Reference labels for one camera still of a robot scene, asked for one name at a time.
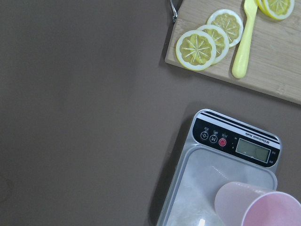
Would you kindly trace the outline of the pink plastic cup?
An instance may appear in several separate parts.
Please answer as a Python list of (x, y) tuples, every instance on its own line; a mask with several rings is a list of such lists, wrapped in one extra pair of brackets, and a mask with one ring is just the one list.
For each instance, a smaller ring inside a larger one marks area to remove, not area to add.
[(226, 226), (299, 226), (301, 204), (293, 196), (241, 182), (223, 185), (214, 207)]

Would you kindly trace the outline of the digital kitchen scale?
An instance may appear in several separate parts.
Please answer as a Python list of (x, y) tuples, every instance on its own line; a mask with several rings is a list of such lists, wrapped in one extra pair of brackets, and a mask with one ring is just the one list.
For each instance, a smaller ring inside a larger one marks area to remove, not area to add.
[(198, 111), (157, 224), (222, 225), (214, 209), (218, 190), (233, 181), (276, 189), (281, 153), (276, 135), (210, 109)]

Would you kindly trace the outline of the lemon slice top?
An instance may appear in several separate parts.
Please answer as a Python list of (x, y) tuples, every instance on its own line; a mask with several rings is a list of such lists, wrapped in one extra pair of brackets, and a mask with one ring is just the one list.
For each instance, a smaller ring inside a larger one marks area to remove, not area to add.
[(206, 32), (190, 30), (178, 39), (175, 53), (178, 62), (185, 68), (202, 71), (213, 64), (216, 45)]

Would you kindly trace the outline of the yellow plastic knife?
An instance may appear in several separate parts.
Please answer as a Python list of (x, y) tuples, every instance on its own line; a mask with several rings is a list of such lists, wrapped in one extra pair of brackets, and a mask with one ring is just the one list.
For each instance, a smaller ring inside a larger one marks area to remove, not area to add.
[(258, 5), (255, 0), (244, 1), (246, 24), (232, 66), (232, 75), (237, 79), (241, 79), (246, 75), (257, 8)]

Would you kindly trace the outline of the lemon slice middle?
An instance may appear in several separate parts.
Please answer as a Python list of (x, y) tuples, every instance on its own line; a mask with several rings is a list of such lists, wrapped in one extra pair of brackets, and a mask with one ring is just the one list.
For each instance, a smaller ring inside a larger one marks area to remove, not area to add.
[(226, 32), (222, 28), (212, 24), (200, 26), (197, 30), (206, 32), (214, 40), (216, 56), (213, 61), (213, 65), (222, 61), (226, 57), (230, 48), (229, 38)]

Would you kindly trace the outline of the lemon slice lower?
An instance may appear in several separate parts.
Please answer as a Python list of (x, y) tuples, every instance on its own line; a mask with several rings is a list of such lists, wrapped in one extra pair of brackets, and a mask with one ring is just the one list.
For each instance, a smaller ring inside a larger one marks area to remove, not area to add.
[(243, 21), (240, 16), (230, 9), (219, 9), (211, 14), (207, 24), (222, 28), (228, 36), (230, 48), (237, 45), (243, 34)]

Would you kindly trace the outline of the lemon slice under pair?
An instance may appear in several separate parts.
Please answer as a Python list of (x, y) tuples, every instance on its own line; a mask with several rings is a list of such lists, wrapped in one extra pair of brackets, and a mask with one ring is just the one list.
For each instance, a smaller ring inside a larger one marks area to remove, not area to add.
[(256, 0), (256, 3), (257, 3), (257, 5), (258, 5), (259, 9), (260, 9), (263, 13), (265, 13), (266, 11), (265, 11), (265, 8), (264, 8), (264, 5), (263, 5), (262, 0)]

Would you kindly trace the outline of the lemon slice front pair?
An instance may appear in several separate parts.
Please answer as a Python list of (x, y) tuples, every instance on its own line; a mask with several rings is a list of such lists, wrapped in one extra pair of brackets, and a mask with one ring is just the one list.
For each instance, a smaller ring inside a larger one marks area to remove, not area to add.
[(265, 12), (276, 20), (287, 19), (294, 9), (294, 0), (263, 0)]

